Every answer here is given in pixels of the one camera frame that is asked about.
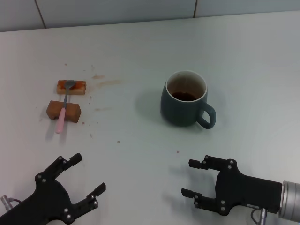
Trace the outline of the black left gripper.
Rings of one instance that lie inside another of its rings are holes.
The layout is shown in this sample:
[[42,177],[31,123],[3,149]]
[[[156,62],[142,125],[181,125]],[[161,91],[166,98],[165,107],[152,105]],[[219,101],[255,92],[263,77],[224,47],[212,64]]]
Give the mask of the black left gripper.
[[70,167],[82,161],[80,153],[69,160],[59,156],[43,172],[35,176],[36,189],[31,196],[0,217],[2,225],[46,225],[60,220],[69,225],[79,217],[98,207],[97,196],[106,191],[100,184],[85,199],[71,203],[65,188],[56,178]]

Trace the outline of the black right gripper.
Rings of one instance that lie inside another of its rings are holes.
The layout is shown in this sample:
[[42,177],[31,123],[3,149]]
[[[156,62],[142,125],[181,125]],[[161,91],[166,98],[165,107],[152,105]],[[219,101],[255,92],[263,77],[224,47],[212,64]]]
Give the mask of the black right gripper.
[[190,159],[189,166],[196,169],[220,171],[217,176],[216,198],[205,197],[188,189],[181,189],[184,197],[194,200],[197,209],[227,216],[235,206],[266,209],[278,213],[282,184],[242,174],[233,159],[221,159],[206,155],[202,161]]

